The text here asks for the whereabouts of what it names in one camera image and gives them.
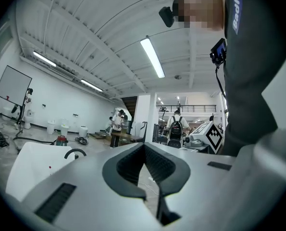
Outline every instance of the railing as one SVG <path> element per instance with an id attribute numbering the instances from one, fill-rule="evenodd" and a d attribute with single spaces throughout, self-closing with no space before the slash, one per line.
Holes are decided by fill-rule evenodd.
<path id="1" fill-rule="evenodd" d="M 216 105 L 157 105 L 159 112 L 175 112 L 180 109 L 180 112 L 216 112 Z"/>

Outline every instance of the white ceiling beam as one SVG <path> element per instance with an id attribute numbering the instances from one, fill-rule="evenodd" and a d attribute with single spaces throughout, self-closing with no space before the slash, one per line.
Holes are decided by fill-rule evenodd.
<path id="1" fill-rule="evenodd" d="M 121 12 L 119 12 L 116 16 L 114 16 L 113 18 L 111 18 L 109 20 L 110 23 L 106 23 L 105 25 L 103 25 L 101 27 L 101 29 L 99 29 L 97 31 L 97 34 L 101 33 L 108 25 L 111 25 L 114 21 L 116 21 L 118 18 L 120 18 L 121 16 L 129 13 L 130 10 L 133 10 L 135 9 L 136 7 L 140 7 L 144 4 L 148 4 L 149 1 L 152 1 L 152 0 L 140 0 L 139 2 L 136 2 L 134 4 L 132 4 L 131 6 L 127 7 L 126 9 L 122 10 Z"/>
<path id="2" fill-rule="evenodd" d="M 44 50 L 44 46 L 41 42 L 36 40 L 35 38 L 29 36 L 28 34 L 24 33 L 21 36 L 21 39 L 25 40 L 26 42 L 32 44 L 34 47 L 40 49 L 41 51 Z M 90 80 L 91 82 L 99 83 L 101 88 L 104 89 L 110 89 L 110 91 L 115 95 L 120 95 L 120 92 L 118 92 L 116 89 L 111 89 L 111 86 L 104 82 L 103 80 L 95 77 L 91 73 L 87 72 L 83 68 L 79 67 L 78 65 L 74 64 L 73 62 L 69 61 L 67 58 L 63 57 L 62 55 L 59 55 L 57 52 L 51 50 L 50 48 L 47 48 L 46 56 L 49 56 L 51 58 L 54 58 L 58 60 L 59 62 L 65 64 L 67 67 L 73 69 L 74 71 L 78 72 L 81 76 L 86 78 L 86 80 Z"/>
<path id="3" fill-rule="evenodd" d="M 42 6 L 49 9 L 51 0 L 36 0 Z M 106 55 L 112 63 L 115 63 L 121 68 L 121 70 L 134 82 L 137 86 L 144 92 L 146 92 L 146 87 L 137 78 L 137 76 L 131 71 L 131 69 L 101 40 L 99 39 L 90 29 L 83 25 L 80 21 L 74 18 L 66 10 L 59 7 L 57 4 L 52 6 L 52 13 L 59 16 L 61 19 L 65 20 L 70 26 L 75 28 L 78 32 L 82 33 L 92 44 L 94 44 L 104 55 Z"/>
<path id="4" fill-rule="evenodd" d="M 196 68 L 196 55 L 197 55 L 197 34 L 193 27 L 189 29 L 189 40 L 190 40 L 190 79 L 189 88 L 193 87 L 194 83 L 194 71 Z"/>
<path id="5" fill-rule="evenodd" d="M 103 97 L 103 96 L 101 96 L 101 95 L 99 95 L 99 94 L 97 94 L 97 93 L 95 93 L 95 92 L 92 92 L 91 90 L 87 90 L 87 89 L 81 87 L 80 85 L 78 85 L 78 84 L 76 84 L 76 83 L 73 83 L 72 81 L 67 80 L 67 79 L 65 79 L 65 78 L 63 78 L 63 77 L 61 77 L 61 76 L 59 76 L 59 75 L 53 73 L 52 71 L 46 69 L 45 67 L 42 67 L 42 66 L 40 66 L 39 64 L 30 61 L 29 59 L 27 59 L 27 58 L 25 58 L 25 57 L 20 56 L 20 59 L 21 59 L 22 61 L 26 62 L 27 64 L 30 64 L 31 66 L 33 66 L 33 67 L 35 67 L 35 68 L 41 70 L 42 72 L 45 72 L 45 73 L 47 73 L 48 75 L 54 76 L 55 78 L 57 78 L 57 79 L 59 79 L 59 80 L 61 80 L 61 81 L 63 81 L 63 82 L 66 82 L 67 84 L 69 84 L 69 85 L 71 85 L 71 86 L 73 86 L 73 87 L 76 87 L 76 88 L 78 88 L 78 89 L 80 89 L 80 90 L 82 90 L 82 91 L 84 91 L 84 92 L 86 92 L 86 93 L 88 93 L 88 94 L 91 94 L 91 95 L 93 95 L 93 96 L 97 96 L 97 97 L 99 97 L 99 98 L 101 98 L 101 99 L 104 99 L 104 100 L 106 100 L 106 101 L 109 101 L 109 102 L 113 103 L 111 99 L 108 99 L 108 98 L 106 98 L 106 97 Z"/>
<path id="6" fill-rule="evenodd" d="M 182 85 L 182 86 L 173 86 L 173 87 L 168 87 L 168 86 L 164 86 L 164 87 L 156 87 L 156 88 L 152 88 L 150 89 L 150 92 L 154 91 L 157 94 L 161 95 L 164 93 L 174 93 L 175 96 L 179 95 L 188 95 L 189 93 L 193 93 L 193 92 L 214 92 L 216 90 L 218 90 L 219 86 L 217 83 L 214 84 L 201 84 L 201 85 L 193 85 L 192 89 L 189 89 L 187 86 Z M 119 96 L 115 96 L 112 99 L 115 98 L 125 98 L 125 97 L 132 97 L 132 96 L 139 96 L 139 95 L 148 95 L 150 94 L 150 92 L 148 93 L 143 93 L 143 92 L 135 92 L 135 93 L 124 93 L 122 95 Z"/>
<path id="7" fill-rule="evenodd" d="M 51 5 L 49 8 L 49 12 L 48 12 L 48 17 L 47 17 L 47 21 L 46 21 L 46 27 L 45 27 L 45 33 L 43 36 L 43 46 L 44 46 L 44 53 L 46 53 L 46 39 L 47 39 L 47 29 L 48 29 L 48 24 L 49 24 L 49 20 L 50 20 L 50 15 L 51 15 L 51 10 L 54 4 L 54 0 L 51 1 Z"/>

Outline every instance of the black tube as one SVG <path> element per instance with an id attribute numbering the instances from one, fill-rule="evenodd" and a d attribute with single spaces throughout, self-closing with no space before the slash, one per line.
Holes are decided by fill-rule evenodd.
<path id="1" fill-rule="evenodd" d="M 34 140 L 34 139 L 30 139 L 30 138 L 24 138 L 24 137 L 15 137 L 12 140 L 17 140 L 17 139 L 22 139 L 22 140 L 29 140 L 29 141 L 36 141 L 36 142 L 40 142 L 40 143 L 50 143 L 50 144 L 54 144 L 55 141 L 51 142 L 51 141 L 39 141 L 39 140 Z"/>
<path id="2" fill-rule="evenodd" d="M 66 155 L 65 155 L 64 158 L 67 159 L 68 156 L 69 156 L 72 152 L 80 152 L 80 153 L 83 154 L 83 156 L 86 156 L 86 153 L 85 153 L 83 150 L 81 150 L 81 149 L 71 149 L 70 151 L 68 151 L 68 152 L 66 153 Z"/>

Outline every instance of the white wall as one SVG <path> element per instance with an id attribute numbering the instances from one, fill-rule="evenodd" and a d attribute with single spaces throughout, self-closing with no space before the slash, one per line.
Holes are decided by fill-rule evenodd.
<path id="1" fill-rule="evenodd" d="M 132 125 L 131 134 L 143 137 L 145 129 L 140 130 L 143 121 L 148 121 L 150 95 L 140 95 L 137 97 L 137 105 L 134 115 L 134 123 Z M 156 106 L 154 107 L 154 122 L 158 124 L 159 114 Z"/>
<path id="2" fill-rule="evenodd" d="M 214 123 L 215 124 L 223 124 L 223 114 L 224 114 L 224 110 L 222 108 L 222 100 L 221 100 L 221 93 L 217 94 L 214 97 L 215 101 L 216 101 L 216 112 L 219 113 L 219 116 L 215 116 L 214 117 Z"/>
<path id="3" fill-rule="evenodd" d="M 87 126 L 89 132 L 104 129 L 115 105 L 106 100 L 91 96 L 72 87 L 35 67 L 23 62 L 18 56 L 18 44 L 13 41 L 0 58 L 0 78 L 7 65 L 32 77 L 30 88 L 34 90 L 31 109 L 35 112 L 32 123 L 47 126 L 48 120 L 55 120 L 59 129 L 62 119 L 69 121 L 69 131 L 78 131 L 79 126 Z M 13 108 L 14 104 L 0 98 L 0 112 L 4 106 Z"/>
<path id="4" fill-rule="evenodd" d="M 5 48 L 2 50 L 0 55 L 0 79 L 7 65 L 13 68 L 18 65 L 20 61 L 18 56 L 19 51 L 19 45 L 15 40 L 11 40 L 5 45 Z M 13 107 L 13 104 L 0 98 L 0 106 Z"/>
<path id="5" fill-rule="evenodd" d="M 217 99 L 207 92 L 194 92 L 187 96 L 188 105 L 217 105 Z"/>
<path id="6" fill-rule="evenodd" d="M 17 70 L 33 78 L 30 88 L 34 90 L 31 104 L 34 124 L 46 127 L 48 120 L 55 120 L 55 128 L 59 128 L 62 119 L 67 119 L 69 131 L 77 132 L 79 126 L 88 127 L 89 132 L 104 129 L 114 110 L 113 103 L 84 93 L 27 63 L 20 62 Z"/>

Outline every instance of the dark gray shirt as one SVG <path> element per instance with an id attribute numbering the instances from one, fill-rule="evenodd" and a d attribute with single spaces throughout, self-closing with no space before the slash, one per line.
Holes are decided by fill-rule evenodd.
<path id="1" fill-rule="evenodd" d="M 241 147 L 277 129 L 261 93 L 286 59 L 286 0 L 225 3 L 229 117 L 222 154 L 237 156 Z"/>

